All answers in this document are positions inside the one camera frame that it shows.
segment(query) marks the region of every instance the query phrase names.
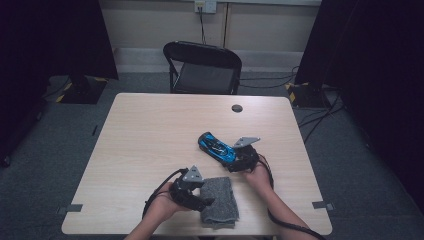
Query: gray carpet floor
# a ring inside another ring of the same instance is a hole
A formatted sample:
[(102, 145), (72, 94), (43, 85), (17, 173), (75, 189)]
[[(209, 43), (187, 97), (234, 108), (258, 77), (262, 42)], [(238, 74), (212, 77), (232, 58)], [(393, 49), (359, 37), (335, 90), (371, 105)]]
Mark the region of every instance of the gray carpet floor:
[[(243, 73), (242, 78), (290, 73)], [(54, 77), (48, 92), (67, 80)], [(243, 80), (239, 95), (286, 96), (288, 79)], [(121, 73), (96, 105), (58, 104), (53, 94), (43, 116), (0, 169), (0, 239), (122, 239), (123, 236), (66, 236), (59, 207), (71, 203), (116, 94), (167, 93), (167, 73)], [(337, 92), (327, 93), (331, 102)], [(334, 109), (343, 106), (339, 99)], [(364, 133), (344, 108), (326, 117), (306, 142), (333, 232), (327, 239), (424, 239), (424, 217), (384, 162), (367, 147)], [(323, 115), (294, 109), (299, 123)], [(305, 138), (314, 123), (300, 128)]]

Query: stand base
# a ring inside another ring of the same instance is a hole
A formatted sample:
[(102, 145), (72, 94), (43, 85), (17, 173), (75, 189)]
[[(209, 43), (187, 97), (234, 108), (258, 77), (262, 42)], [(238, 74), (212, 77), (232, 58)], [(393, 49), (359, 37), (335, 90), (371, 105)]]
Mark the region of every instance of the stand base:
[(323, 91), (313, 91), (307, 84), (286, 85), (287, 92), (289, 93), (290, 102), (294, 107), (299, 108), (329, 108), (330, 102), (325, 96)]
[(84, 93), (78, 91), (73, 83), (68, 84), (62, 95), (56, 100), (58, 103), (70, 104), (97, 104), (107, 81), (101, 78), (87, 78), (90, 89)]

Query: chair backrest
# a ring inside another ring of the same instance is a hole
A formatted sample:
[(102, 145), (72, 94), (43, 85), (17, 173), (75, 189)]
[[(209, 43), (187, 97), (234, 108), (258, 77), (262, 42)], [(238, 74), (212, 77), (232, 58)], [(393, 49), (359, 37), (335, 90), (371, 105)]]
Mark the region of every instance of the chair backrest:
[(175, 41), (166, 44), (163, 53), (171, 66), (173, 66), (171, 60), (175, 60), (197, 65), (238, 69), (239, 71), (242, 67), (237, 54), (217, 46)]

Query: gray folded cloth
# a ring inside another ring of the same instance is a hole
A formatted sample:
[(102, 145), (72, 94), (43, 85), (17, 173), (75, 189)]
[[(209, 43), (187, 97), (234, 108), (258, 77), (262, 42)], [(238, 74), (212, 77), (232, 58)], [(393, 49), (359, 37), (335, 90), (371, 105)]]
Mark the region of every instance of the gray folded cloth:
[(235, 225), (239, 212), (229, 177), (205, 179), (204, 185), (200, 188), (200, 197), (215, 198), (212, 205), (200, 213), (203, 223), (214, 226)]

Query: table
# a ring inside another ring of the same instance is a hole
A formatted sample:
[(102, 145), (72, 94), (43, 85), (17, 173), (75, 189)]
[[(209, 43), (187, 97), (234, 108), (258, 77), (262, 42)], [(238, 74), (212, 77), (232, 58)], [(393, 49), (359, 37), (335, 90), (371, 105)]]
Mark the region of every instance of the table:
[[(242, 106), (242, 112), (232, 106)], [(275, 191), (313, 230), (332, 231), (288, 99), (283, 97), (179, 94), (118, 94), (88, 162), (62, 230), (66, 234), (128, 234), (141, 220), (144, 201), (177, 169), (196, 165), (204, 178), (231, 178), (240, 219), (234, 228), (201, 226), (200, 213), (178, 212), (157, 235), (275, 235), (266, 207), (238, 173), (229, 173), (202, 152), (198, 137), (210, 131), (232, 145), (260, 137)]]

